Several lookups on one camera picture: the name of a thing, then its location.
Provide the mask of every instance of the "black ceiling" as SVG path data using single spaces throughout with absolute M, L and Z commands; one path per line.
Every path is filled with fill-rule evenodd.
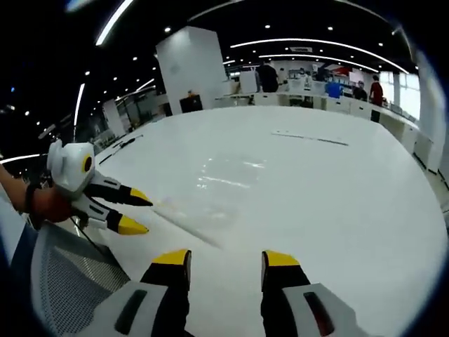
M 15 107 L 14 112 L 0 114 L 0 152 L 5 157 L 46 152 L 50 138 L 38 140 L 38 135 L 68 114 L 72 114 L 73 121 L 82 83 L 86 88 L 79 122 L 90 118 L 91 112 L 100 113 L 97 101 L 124 95 L 126 88 L 133 91 L 151 78 L 163 90 L 154 53 L 155 45 L 167 36 L 163 31 L 167 26 L 172 27 L 171 34 L 185 25 L 216 31 L 223 58 L 237 60 L 237 66 L 241 58 L 243 63 L 257 62 L 261 54 L 291 53 L 285 47 L 311 46 L 317 52 L 323 49 L 325 56 L 395 70 L 372 56 L 322 44 L 230 48 L 232 44 L 258 39 L 310 38 L 364 48 L 415 71 L 400 34 L 391 35 L 391 26 L 381 18 L 338 1 L 245 0 L 188 22 L 193 15 L 224 2 L 134 0 L 106 42 L 95 46 L 102 27 L 121 0 L 92 1 L 75 13 L 66 13 L 61 1 L 15 1 L 15 8 L 8 12 L 11 20 L 4 20 L 0 26 L 2 32 L 8 32 L 2 41 L 2 58 L 6 61 L 1 66 L 0 109 Z

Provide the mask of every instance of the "ceiling light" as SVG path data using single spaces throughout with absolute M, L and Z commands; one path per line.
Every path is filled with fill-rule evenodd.
M 339 58 L 330 58 L 328 56 L 318 56 L 318 55 L 309 55 L 309 54 L 278 54 L 278 55 L 261 55 L 259 58 L 287 58 L 290 56 L 295 56 L 297 58 L 323 58 L 325 60 L 332 60 L 332 61 L 340 61 L 344 63 L 348 63 L 350 65 L 356 65 L 357 67 L 362 67 L 368 70 L 371 70 L 372 72 L 379 72 L 379 70 L 367 67 L 366 65 L 361 65 L 352 61 L 346 61 L 346 60 L 340 60 Z
M 6 164 L 6 163 L 9 163 L 11 161 L 16 161 L 16 160 L 20 160 L 20 159 L 27 159 L 27 158 L 34 158 L 34 157 L 39 157 L 39 156 L 40 156 L 40 154 L 30 154 L 28 156 L 20 156 L 20 157 L 4 159 L 4 160 L 0 160 L 0 164 Z
M 147 86 L 148 84 L 152 83 L 154 81 L 154 79 L 150 79 L 147 83 L 141 85 L 136 91 L 139 91 L 140 89 L 144 88 L 145 86 Z
M 382 56 L 378 55 L 378 54 L 374 54 L 371 53 L 370 51 L 366 51 L 365 49 L 359 48 L 359 47 L 355 47 L 355 46 L 350 46 L 349 44 L 341 44 L 340 42 L 333 42 L 333 41 L 326 41 L 326 40 L 317 40 L 317 39 L 268 39 L 268 40 L 258 40 L 258 41 L 252 41 L 252 42 L 245 42 L 243 44 L 235 44 L 233 46 L 231 46 L 231 48 L 238 48 L 238 47 L 242 47 L 242 46 L 249 46 L 252 44 L 265 44 L 265 43 L 270 43 L 270 42 L 313 42 L 313 43 L 319 43 L 319 44 L 332 44 L 334 46 L 340 46 L 340 47 L 345 47 L 345 48 L 349 48 L 349 49 L 353 49 L 355 51 L 360 51 L 362 53 L 371 55 L 375 58 L 378 58 L 379 60 L 382 60 L 386 63 L 389 63 L 390 65 L 396 67 L 397 69 L 401 70 L 402 72 L 405 72 L 406 74 L 410 74 L 407 70 L 403 69 L 401 66 L 397 65 L 396 63 L 383 58 Z
M 85 84 L 82 84 L 79 87 L 78 99 L 76 100 L 76 107 L 75 107 L 75 120 L 73 126 L 76 126 L 76 122 L 78 121 L 79 103 L 81 103 L 81 97 L 83 96 L 84 86 Z
M 115 25 L 115 22 L 121 17 L 124 11 L 131 5 L 133 0 L 124 0 L 124 2 L 121 3 L 121 5 L 117 8 L 115 13 L 112 15 L 112 17 L 109 19 L 107 24 L 105 25 L 105 28 L 103 28 L 100 36 L 98 37 L 96 46 L 101 46 L 103 42 L 105 42 L 105 39 L 107 38 L 107 35 Z

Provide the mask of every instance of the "white pillar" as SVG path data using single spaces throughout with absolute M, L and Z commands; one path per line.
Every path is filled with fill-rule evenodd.
M 185 27 L 156 46 L 159 67 L 172 113 L 181 114 L 180 100 L 192 91 L 203 109 L 212 109 L 227 80 L 217 33 Z
M 401 82 L 399 80 L 399 74 L 393 74 L 393 104 L 398 107 L 401 106 Z
M 114 100 L 108 100 L 103 103 L 103 114 L 105 116 L 108 127 L 116 137 L 121 137 L 126 134 L 123 122 L 121 121 L 119 111 L 115 105 Z

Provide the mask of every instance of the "cable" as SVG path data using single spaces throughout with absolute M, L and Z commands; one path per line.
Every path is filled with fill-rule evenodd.
M 89 242 L 92 244 L 92 246 L 93 246 L 95 249 L 97 249 L 97 251 L 98 251 L 101 255 L 103 255 L 104 258 L 109 259 L 109 258 L 106 256 L 106 254 L 100 249 L 100 247 L 97 246 L 97 244 L 96 244 L 94 241 L 92 241 L 92 240 L 90 239 L 90 237 L 87 236 L 87 234 L 81 229 L 81 227 L 78 226 L 78 224 L 75 222 L 75 220 L 73 220 L 73 217 L 70 217 L 70 220 L 71 220 L 71 221 L 73 222 L 73 224 L 74 224 L 74 225 L 81 231 L 81 233 L 83 233 L 83 235 L 84 235 L 84 237 L 87 239 L 87 241 L 89 241 Z

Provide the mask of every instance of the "window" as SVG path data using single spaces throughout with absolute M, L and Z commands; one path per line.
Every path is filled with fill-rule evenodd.
M 388 102 L 394 102 L 394 80 L 392 72 L 381 72 L 379 76 L 379 82 L 382 85 L 384 91 L 384 97 Z
M 410 116 L 420 119 L 420 79 L 416 74 L 399 74 L 401 85 L 401 108 Z

